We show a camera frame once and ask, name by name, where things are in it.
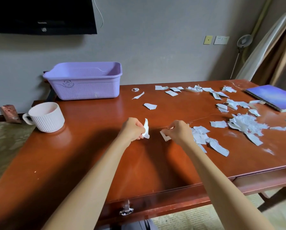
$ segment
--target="lavender storage bin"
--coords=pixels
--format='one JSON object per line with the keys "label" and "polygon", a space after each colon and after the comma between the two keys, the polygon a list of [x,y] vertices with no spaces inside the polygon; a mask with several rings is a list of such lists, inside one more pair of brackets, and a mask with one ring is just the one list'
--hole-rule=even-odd
{"label": "lavender storage bin", "polygon": [[62,100],[113,98],[120,93],[122,65],[118,62],[66,62],[45,73]]}

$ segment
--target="white ceramic mug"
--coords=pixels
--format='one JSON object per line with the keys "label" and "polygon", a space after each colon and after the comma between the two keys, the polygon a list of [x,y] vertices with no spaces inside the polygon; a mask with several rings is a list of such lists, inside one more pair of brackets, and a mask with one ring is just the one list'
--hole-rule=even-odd
{"label": "white ceramic mug", "polygon": [[38,104],[23,114],[23,120],[29,125],[36,125],[40,131],[55,132],[64,125],[64,117],[60,107],[55,102],[44,102]]}

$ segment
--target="wall-mounted tv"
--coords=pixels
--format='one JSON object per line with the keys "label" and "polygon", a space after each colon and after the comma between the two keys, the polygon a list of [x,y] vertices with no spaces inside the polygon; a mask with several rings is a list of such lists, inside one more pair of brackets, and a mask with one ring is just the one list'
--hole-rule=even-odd
{"label": "wall-mounted tv", "polygon": [[97,34],[92,0],[0,0],[0,33]]}

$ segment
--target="notebook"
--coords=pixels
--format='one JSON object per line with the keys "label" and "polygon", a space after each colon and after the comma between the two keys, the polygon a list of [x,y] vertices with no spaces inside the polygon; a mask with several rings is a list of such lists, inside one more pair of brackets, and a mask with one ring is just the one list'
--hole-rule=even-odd
{"label": "notebook", "polygon": [[265,101],[268,105],[280,112],[286,112],[286,91],[272,85],[263,85],[248,88],[245,92]]}

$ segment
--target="mug handle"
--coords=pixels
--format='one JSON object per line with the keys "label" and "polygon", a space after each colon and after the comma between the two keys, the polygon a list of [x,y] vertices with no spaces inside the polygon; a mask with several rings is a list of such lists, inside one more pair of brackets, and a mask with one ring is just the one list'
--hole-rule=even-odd
{"label": "mug handle", "polygon": [[30,116],[30,115],[28,115],[27,113],[23,114],[23,116],[22,116],[23,120],[24,120],[27,124],[29,124],[29,125],[34,125],[35,123],[32,122],[32,121],[30,121],[30,120],[27,118],[27,116]]}

